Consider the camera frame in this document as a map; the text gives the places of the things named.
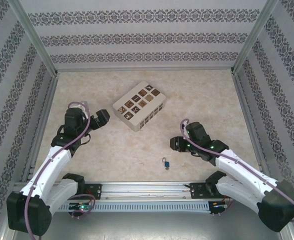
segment white box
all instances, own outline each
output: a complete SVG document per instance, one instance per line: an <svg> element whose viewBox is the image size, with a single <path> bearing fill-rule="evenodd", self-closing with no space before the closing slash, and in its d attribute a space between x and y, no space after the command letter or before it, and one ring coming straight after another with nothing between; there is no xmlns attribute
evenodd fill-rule
<svg viewBox="0 0 294 240"><path fill-rule="evenodd" d="M142 81L112 107L115 115L138 132L165 106L166 97L154 86Z"/></svg>

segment marble floor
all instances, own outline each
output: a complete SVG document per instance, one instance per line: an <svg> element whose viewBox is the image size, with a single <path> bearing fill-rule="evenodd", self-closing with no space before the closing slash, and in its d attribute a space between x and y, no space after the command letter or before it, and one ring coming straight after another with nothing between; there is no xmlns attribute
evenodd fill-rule
<svg viewBox="0 0 294 240"><path fill-rule="evenodd" d="M113 112L112 105L141 81L167 97L164 109L139 132L133 132ZM91 114L107 109L109 123L91 132L65 166L66 173L86 181L199 181L217 169L188 153L173 151L170 139L180 135L182 119L200 122L212 139L229 145L253 167L258 163L229 70L106 71L60 74L41 148L40 167L57 129L64 124L67 105L87 101ZM166 170L162 158L170 163Z"/></svg>

